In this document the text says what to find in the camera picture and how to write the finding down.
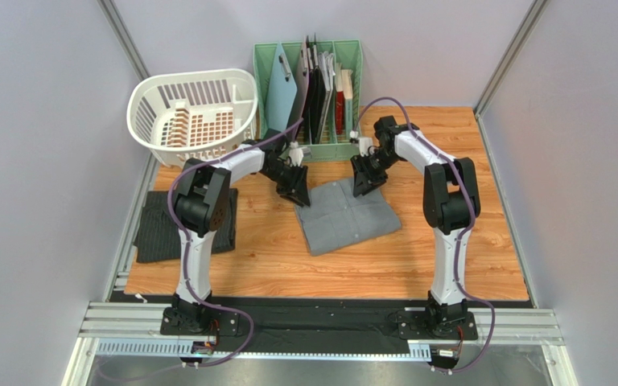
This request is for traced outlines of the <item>grey long sleeve shirt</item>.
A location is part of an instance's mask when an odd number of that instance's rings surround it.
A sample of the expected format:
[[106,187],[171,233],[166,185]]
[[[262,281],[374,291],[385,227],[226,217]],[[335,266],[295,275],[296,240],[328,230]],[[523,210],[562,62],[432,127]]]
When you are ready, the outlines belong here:
[[353,178],[340,179],[309,190],[311,204],[295,207],[309,253],[334,252],[402,228],[402,222],[379,189],[358,197]]

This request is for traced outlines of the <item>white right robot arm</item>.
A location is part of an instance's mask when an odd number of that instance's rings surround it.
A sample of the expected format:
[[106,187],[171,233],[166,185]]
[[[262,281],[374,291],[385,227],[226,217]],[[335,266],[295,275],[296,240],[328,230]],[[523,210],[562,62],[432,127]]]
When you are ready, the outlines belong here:
[[373,138],[351,134],[359,153],[352,157],[354,196],[366,195],[387,181],[387,170],[407,161],[423,176],[422,211],[435,237],[435,274],[429,291],[429,315],[437,322],[464,318],[466,252],[480,214],[476,168],[470,158],[455,158],[418,132],[382,117]]

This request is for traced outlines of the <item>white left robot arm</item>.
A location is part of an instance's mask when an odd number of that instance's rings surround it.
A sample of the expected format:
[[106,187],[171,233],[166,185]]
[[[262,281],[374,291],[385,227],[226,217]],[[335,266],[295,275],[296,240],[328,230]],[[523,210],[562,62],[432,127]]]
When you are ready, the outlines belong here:
[[281,198],[300,207],[310,206],[308,168],[303,164],[307,151],[288,141],[284,133],[274,133],[260,142],[246,141],[211,161],[186,161],[167,196],[181,239],[181,274],[172,302],[175,312],[202,319],[210,307],[206,300],[212,292],[212,246],[226,219],[233,183],[260,173],[275,183]]

